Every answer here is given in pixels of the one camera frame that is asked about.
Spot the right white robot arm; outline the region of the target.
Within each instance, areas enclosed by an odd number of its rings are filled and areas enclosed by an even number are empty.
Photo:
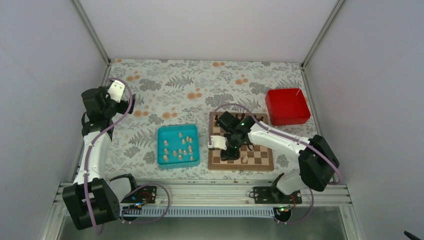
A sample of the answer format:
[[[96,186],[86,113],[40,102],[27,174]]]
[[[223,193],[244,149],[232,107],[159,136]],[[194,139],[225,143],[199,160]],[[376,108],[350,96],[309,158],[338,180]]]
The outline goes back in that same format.
[[[219,150],[223,161],[236,161],[243,147],[252,150],[262,146],[280,151],[298,161],[298,169],[280,174],[272,184],[271,198],[278,204],[289,199],[290,194],[311,189],[325,190],[340,166],[327,141],[320,135],[300,137],[273,128],[255,115],[233,115],[228,111],[212,112],[209,116],[210,150]]]

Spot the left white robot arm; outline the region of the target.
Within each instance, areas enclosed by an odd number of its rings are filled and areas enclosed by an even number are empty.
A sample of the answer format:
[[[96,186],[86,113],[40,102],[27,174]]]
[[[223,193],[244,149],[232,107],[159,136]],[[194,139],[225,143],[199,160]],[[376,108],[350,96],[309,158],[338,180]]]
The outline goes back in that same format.
[[[82,115],[84,141],[81,166],[71,186],[65,187],[62,199],[78,230],[96,227],[120,216],[122,200],[131,203],[139,197],[139,188],[132,174],[106,180],[106,160],[112,143],[113,117],[125,117],[134,109],[133,96],[123,100],[126,87],[120,83],[100,86],[81,94],[85,107]]]

